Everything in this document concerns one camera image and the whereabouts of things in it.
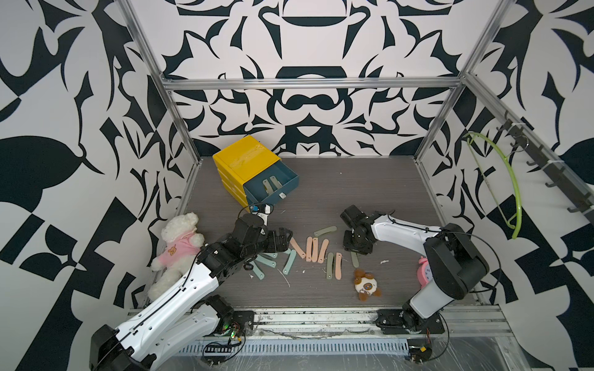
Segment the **teal drawer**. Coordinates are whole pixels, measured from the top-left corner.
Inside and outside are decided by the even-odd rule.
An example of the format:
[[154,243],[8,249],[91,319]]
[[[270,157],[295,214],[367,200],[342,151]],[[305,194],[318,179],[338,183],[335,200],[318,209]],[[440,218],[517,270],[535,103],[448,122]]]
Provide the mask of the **teal drawer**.
[[279,160],[244,184],[247,202],[275,205],[299,186],[299,176]]

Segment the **pink alarm clock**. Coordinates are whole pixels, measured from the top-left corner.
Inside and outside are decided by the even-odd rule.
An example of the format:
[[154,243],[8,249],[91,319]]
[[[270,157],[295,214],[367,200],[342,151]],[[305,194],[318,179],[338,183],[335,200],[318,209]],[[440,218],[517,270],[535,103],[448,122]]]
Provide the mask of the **pink alarm clock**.
[[431,268],[429,266],[428,259],[423,257],[419,260],[419,268],[417,270],[417,278],[422,287],[427,286],[427,284],[433,279],[433,274]]

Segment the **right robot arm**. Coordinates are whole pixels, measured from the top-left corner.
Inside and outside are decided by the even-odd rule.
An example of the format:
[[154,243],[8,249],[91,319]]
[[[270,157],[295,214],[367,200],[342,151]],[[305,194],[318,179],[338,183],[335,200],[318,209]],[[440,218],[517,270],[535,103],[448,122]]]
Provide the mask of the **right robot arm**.
[[363,255],[378,241],[407,248],[427,260],[431,279],[402,307],[385,329],[420,332],[451,302],[465,298],[490,272],[489,264],[456,224],[427,227],[399,220],[385,213],[367,215],[352,205],[340,215],[348,227],[345,250]]

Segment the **yellow drawer cabinet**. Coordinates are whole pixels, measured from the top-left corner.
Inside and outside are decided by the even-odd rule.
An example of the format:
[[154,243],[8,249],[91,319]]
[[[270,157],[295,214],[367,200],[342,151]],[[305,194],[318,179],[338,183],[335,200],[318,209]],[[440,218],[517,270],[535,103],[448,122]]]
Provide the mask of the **yellow drawer cabinet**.
[[245,207],[248,198],[244,186],[280,157],[248,135],[214,154],[213,160],[224,188]]

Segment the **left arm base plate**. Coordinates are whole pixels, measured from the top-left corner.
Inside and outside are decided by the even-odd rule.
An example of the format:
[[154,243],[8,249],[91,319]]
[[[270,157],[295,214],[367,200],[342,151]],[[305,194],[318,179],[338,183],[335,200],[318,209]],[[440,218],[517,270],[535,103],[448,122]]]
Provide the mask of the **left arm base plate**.
[[255,324],[255,312],[249,310],[235,311],[233,314],[226,314],[218,319],[215,330],[209,336],[230,336],[232,333],[246,334],[252,331]]

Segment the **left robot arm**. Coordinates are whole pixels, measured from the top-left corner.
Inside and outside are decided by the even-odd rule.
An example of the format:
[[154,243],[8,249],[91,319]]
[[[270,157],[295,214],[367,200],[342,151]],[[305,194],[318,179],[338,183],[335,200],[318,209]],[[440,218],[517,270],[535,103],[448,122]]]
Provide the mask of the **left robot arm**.
[[261,253],[288,250],[292,231],[269,230],[267,215],[246,213],[231,233],[207,244],[190,269],[164,294],[113,329],[91,338],[92,370],[156,370],[197,338],[230,331],[234,310],[215,294],[230,276]]

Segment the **white teddy bear pink shirt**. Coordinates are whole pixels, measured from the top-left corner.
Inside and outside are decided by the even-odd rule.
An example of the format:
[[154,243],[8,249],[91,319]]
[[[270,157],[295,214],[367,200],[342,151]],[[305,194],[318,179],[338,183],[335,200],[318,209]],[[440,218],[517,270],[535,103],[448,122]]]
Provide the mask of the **white teddy bear pink shirt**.
[[153,258],[150,268],[153,272],[163,273],[148,290],[151,302],[156,301],[190,270],[205,241],[204,235],[196,231],[198,223],[196,213],[186,213],[173,217],[162,229],[161,239],[166,243],[166,248]]

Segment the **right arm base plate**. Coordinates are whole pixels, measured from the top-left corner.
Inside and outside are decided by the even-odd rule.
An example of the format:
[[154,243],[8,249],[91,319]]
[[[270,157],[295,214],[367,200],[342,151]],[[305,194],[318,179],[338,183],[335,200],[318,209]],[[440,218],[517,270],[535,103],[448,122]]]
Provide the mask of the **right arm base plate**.
[[444,321],[436,312],[429,318],[422,318],[412,309],[379,309],[375,325],[385,335],[418,335],[446,332]]

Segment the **mint folding knife right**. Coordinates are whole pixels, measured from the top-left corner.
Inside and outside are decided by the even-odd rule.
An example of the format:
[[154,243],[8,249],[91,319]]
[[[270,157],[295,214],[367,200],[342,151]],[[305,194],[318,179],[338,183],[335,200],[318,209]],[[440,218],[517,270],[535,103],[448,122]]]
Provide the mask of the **mint folding knife right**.
[[284,275],[289,275],[289,273],[290,273],[290,271],[292,269],[292,266],[293,266],[293,264],[295,262],[295,258],[297,257],[297,255],[298,254],[297,254],[297,252],[295,250],[289,250],[288,251],[288,259],[287,259],[287,261],[286,261],[286,263],[285,263],[285,265],[284,265],[284,267],[282,269],[282,273]]

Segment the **mint folding knife top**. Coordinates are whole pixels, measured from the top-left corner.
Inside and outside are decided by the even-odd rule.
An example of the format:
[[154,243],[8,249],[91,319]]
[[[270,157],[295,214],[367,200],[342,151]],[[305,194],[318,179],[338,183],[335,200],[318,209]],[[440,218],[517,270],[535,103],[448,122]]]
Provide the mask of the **mint folding knife top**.
[[261,255],[265,256],[266,258],[276,259],[280,254],[291,254],[291,249],[282,251],[282,252],[275,252],[275,253],[261,253]]

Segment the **brown white plush puppy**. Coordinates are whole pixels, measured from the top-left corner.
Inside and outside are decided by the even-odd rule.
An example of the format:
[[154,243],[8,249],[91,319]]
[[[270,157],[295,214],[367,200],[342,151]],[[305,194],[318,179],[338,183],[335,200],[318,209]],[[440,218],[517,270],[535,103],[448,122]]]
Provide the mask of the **brown white plush puppy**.
[[360,268],[354,272],[354,289],[360,301],[366,301],[371,297],[381,297],[381,290],[375,276]]

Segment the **mint folding knife leftmost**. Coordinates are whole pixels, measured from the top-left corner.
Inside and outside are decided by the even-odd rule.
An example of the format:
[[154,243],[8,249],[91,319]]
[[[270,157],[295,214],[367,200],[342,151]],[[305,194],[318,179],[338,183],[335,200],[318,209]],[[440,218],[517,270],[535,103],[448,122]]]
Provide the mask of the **mint folding knife leftmost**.
[[258,265],[255,262],[252,262],[252,266],[253,266],[253,273],[254,275],[259,279],[259,280],[263,280],[265,278],[265,274],[264,272],[258,267]]

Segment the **olive folding knife top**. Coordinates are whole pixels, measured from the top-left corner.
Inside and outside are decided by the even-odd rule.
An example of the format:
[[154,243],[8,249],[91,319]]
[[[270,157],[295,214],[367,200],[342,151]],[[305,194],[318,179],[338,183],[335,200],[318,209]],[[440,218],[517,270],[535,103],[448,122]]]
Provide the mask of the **olive folding knife top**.
[[263,184],[263,186],[265,188],[265,191],[266,191],[266,194],[268,196],[270,196],[270,195],[272,195],[274,193],[275,190],[272,188],[270,182],[267,179],[264,179],[262,181],[262,184]]

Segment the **olive folding knife vertical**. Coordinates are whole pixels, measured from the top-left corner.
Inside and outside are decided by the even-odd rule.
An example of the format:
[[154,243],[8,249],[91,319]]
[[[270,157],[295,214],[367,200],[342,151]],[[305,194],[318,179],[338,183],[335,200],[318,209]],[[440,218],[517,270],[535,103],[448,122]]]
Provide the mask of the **olive folding knife vertical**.
[[331,280],[334,277],[334,253],[328,253],[326,256],[326,279]]

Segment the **black hook rack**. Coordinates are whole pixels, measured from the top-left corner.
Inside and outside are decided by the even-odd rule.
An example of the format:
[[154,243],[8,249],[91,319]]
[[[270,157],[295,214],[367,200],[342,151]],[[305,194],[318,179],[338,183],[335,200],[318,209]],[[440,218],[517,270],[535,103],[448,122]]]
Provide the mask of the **black hook rack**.
[[593,190],[526,123],[513,121],[508,111],[496,113],[496,117],[502,120],[498,131],[507,132],[514,140],[514,149],[529,157],[527,165],[543,171],[549,178],[545,185],[559,189],[572,203],[569,213],[581,213],[593,224]]

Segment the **olive folding knife bottom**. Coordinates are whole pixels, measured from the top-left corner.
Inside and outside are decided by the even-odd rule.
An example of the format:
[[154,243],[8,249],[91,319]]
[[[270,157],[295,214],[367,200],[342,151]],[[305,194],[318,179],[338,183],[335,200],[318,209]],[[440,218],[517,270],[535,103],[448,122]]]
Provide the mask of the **olive folding knife bottom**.
[[330,226],[330,227],[325,227],[325,228],[320,229],[320,230],[316,230],[313,233],[313,235],[314,235],[314,237],[321,237],[321,236],[323,236],[325,234],[334,233],[336,231],[337,231],[337,227],[336,226]]

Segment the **olive folding knife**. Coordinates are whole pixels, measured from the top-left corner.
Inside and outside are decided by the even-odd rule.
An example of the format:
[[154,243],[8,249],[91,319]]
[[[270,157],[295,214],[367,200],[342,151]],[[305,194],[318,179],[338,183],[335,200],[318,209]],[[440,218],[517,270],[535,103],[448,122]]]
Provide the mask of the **olive folding knife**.
[[358,258],[358,254],[356,252],[351,251],[351,262],[354,268],[360,267],[360,262]]
[[321,237],[321,236],[323,236],[325,234],[334,233],[336,231],[337,231],[337,227],[336,226],[330,226],[330,227],[325,227],[325,228],[320,229],[320,230],[316,230],[313,233],[313,235],[314,235],[314,237]]
[[273,186],[277,189],[280,190],[282,188],[282,184],[281,182],[278,181],[278,179],[275,176],[271,176],[270,177],[270,181],[272,182]]
[[265,188],[265,191],[266,191],[266,194],[268,196],[270,196],[270,195],[272,195],[274,193],[275,190],[272,188],[270,182],[267,179],[264,179],[262,181],[262,184],[263,184],[263,186]]

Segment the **pink folding knife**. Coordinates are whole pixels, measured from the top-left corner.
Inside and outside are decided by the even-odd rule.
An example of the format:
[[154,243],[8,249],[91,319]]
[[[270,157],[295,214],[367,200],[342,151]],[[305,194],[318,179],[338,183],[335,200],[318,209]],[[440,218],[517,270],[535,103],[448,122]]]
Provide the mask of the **pink folding knife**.
[[306,239],[306,261],[307,262],[312,261],[312,243],[313,243],[313,238],[307,237],[307,239]]
[[326,251],[327,248],[329,246],[329,241],[328,239],[324,239],[322,242],[322,245],[320,247],[320,252],[319,252],[319,256],[318,256],[318,263],[322,264],[325,261],[325,256],[326,256]]
[[319,239],[312,238],[312,262],[317,262],[319,259]]
[[302,258],[306,259],[306,252],[300,247],[300,245],[296,242],[295,238],[292,237],[290,240],[290,245],[292,249]]
[[342,253],[336,253],[334,259],[334,278],[336,278],[338,281],[342,279],[342,260]]

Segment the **green bow on wall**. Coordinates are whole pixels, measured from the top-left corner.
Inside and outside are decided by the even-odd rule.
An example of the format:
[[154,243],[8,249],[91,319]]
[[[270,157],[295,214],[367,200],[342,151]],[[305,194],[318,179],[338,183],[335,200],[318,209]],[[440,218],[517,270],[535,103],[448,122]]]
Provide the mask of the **green bow on wall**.
[[505,153],[495,140],[476,131],[468,131],[464,141],[496,210],[511,232],[510,239],[518,239],[524,226],[524,208],[521,187],[511,163],[515,150]]

